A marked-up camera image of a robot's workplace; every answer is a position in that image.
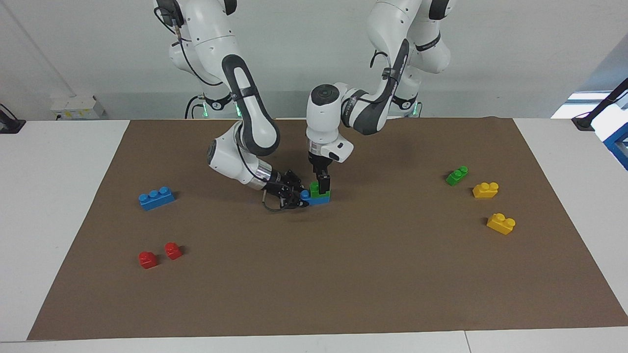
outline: white table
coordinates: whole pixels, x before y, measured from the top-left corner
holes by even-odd
[[[516,124],[626,310],[628,173],[571,121]],[[628,352],[628,327],[23,342],[127,125],[31,121],[0,136],[0,352]]]

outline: yellow lego brick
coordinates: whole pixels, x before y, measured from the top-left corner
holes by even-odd
[[[515,224],[512,218],[507,219],[503,214],[493,214],[489,218],[488,223],[486,223],[486,226],[507,236],[508,233],[512,232]]]
[[[492,198],[497,195],[499,185],[497,183],[481,183],[473,188],[475,198]]]

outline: white robotic arm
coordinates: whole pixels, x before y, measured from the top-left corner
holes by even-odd
[[[280,173],[258,158],[277,149],[280,135],[227,19],[236,10],[236,0],[183,2],[180,6],[177,0],[156,0],[155,11],[161,12],[164,24],[170,24],[178,37],[178,45],[170,48],[173,63],[195,74],[203,83],[203,91],[224,83],[242,114],[242,121],[213,141],[207,163],[226,177],[278,196],[280,209],[307,206],[300,200],[303,186],[294,173]]]
[[[375,47],[374,59],[384,55],[388,67],[375,94],[346,84],[320,85],[312,90],[307,109],[309,160],[317,174],[320,193],[330,187],[327,167],[342,163],[353,145],[338,133],[340,121],[363,135],[379,132],[392,102],[409,110],[416,101],[419,69],[438,73],[450,61],[440,39],[440,20],[455,0],[378,0],[367,19],[367,33]]]

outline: blue frame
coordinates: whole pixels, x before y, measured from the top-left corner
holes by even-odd
[[[624,142],[628,138],[628,122],[619,128],[614,134],[604,141],[604,145],[617,158],[626,170],[628,170],[628,146]]]

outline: blue object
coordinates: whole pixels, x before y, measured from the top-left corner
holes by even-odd
[[[310,206],[314,206],[314,205],[329,204],[330,197],[312,198],[310,197],[310,192],[308,190],[304,190],[301,192],[301,199],[303,201],[307,201],[308,203],[310,203]]]
[[[146,195],[145,193],[141,194],[139,197],[139,205],[146,211],[150,211],[152,209],[156,209],[159,206],[163,206],[165,204],[169,204],[170,202],[175,200],[175,196],[172,194],[172,191],[168,187],[163,187],[157,190],[153,190]]]
[[[628,148],[624,140],[628,139],[628,123],[624,124],[614,134],[604,141],[604,145],[617,158],[626,170],[628,170]]]

